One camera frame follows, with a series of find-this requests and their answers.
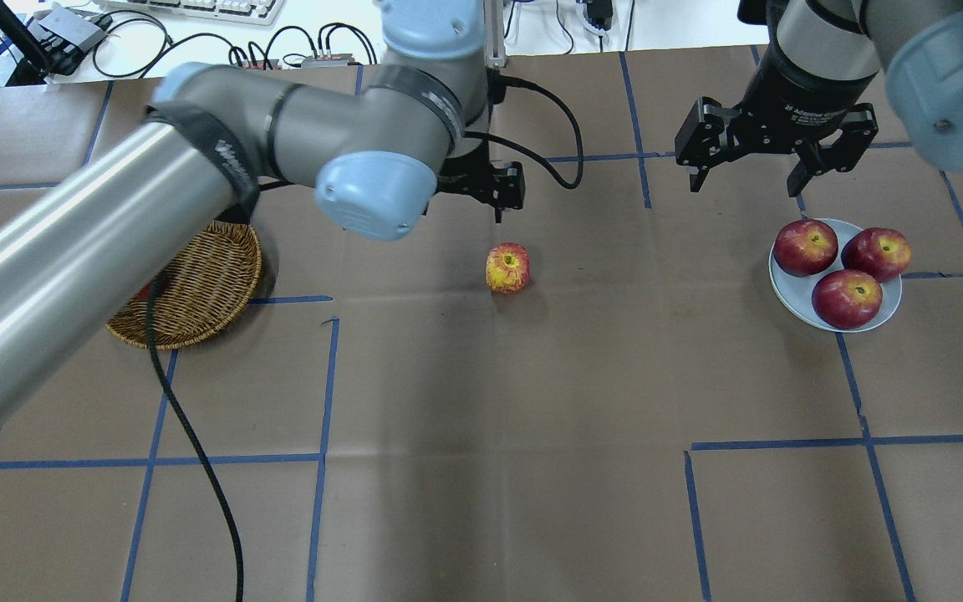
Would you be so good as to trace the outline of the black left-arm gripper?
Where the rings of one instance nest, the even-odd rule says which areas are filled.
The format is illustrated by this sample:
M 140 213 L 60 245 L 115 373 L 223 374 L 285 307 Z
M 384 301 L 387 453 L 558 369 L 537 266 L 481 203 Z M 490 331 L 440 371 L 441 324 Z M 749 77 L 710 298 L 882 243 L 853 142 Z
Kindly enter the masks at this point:
M 448 156 L 436 177 L 436 193 L 470 196 L 494 209 L 494 222 L 502 224 L 504 210 L 521 210 L 525 198 L 525 174 L 520 161 L 501 165 L 490 159 L 489 142 L 470 134 L 469 151 Z

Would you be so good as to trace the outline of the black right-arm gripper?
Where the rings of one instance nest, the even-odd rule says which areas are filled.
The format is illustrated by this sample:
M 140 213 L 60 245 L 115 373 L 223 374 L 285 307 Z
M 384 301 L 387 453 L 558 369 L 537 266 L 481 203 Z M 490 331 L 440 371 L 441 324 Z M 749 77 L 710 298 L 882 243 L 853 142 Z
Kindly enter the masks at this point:
M 872 80 L 825 79 L 770 42 L 741 102 L 725 107 L 699 98 L 675 135 L 676 163 L 687 168 L 691 193 L 699 193 L 712 168 L 746 154 L 795 152 L 798 162 L 787 177 L 791 197 L 815 176 L 851 171 L 879 133 L 874 106 L 857 104 Z M 837 140 L 821 145 L 837 131 Z

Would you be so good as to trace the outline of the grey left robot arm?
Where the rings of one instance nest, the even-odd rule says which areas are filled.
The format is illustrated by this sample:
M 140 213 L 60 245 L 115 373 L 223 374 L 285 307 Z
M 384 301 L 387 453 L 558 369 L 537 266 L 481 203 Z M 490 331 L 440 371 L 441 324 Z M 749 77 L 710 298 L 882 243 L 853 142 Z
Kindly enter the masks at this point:
M 0 228 L 0 425 L 264 176 L 340 227 L 412 232 L 487 114 L 482 1 L 378 3 L 385 61 L 360 95 L 228 65 L 176 66 L 144 123 Z

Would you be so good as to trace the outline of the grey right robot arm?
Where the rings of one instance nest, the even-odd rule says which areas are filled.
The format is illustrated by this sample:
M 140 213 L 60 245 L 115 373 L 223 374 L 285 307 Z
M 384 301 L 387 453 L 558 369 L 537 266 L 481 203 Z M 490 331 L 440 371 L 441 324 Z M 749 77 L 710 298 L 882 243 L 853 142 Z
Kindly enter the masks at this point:
M 963 172 L 963 1 L 741 1 L 768 45 L 744 98 L 699 98 L 674 140 L 693 193 L 708 172 L 749 154 L 797 156 L 787 194 L 851 171 L 879 133 L 861 99 L 879 74 L 922 160 Z

